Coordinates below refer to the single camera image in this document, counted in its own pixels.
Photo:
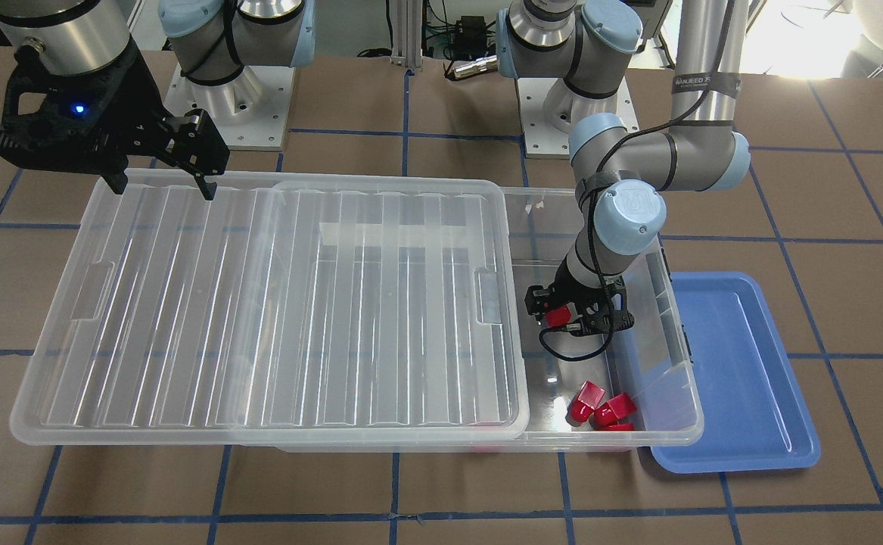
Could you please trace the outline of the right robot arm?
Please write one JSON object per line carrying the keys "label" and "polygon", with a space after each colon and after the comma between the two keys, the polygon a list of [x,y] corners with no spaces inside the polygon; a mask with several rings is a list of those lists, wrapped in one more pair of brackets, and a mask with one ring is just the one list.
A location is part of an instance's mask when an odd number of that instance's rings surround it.
{"label": "right robot arm", "polygon": [[117,195],[134,156],[212,200],[237,145],[223,132],[269,115],[257,68],[316,55],[313,1],[0,1],[0,29],[15,59],[0,157]]}

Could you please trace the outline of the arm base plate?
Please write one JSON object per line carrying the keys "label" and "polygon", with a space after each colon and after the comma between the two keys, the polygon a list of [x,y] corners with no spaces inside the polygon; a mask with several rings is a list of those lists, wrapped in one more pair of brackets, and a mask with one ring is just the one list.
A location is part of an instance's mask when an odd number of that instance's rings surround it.
{"label": "arm base plate", "polygon": [[569,96],[559,79],[521,77],[516,80],[518,113],[529,159],[567,159],[571,127],[587,115],[611,113],[630,131],[639,128],[627,80],[617,93],[601,101]]}
{"label": "arm base plate", "polygon": [[296,73],[292,67],[244,67],[221,86],[200,86],[176,73],[163,104],[178,115],[203,108],[233,151],[282,151]]}

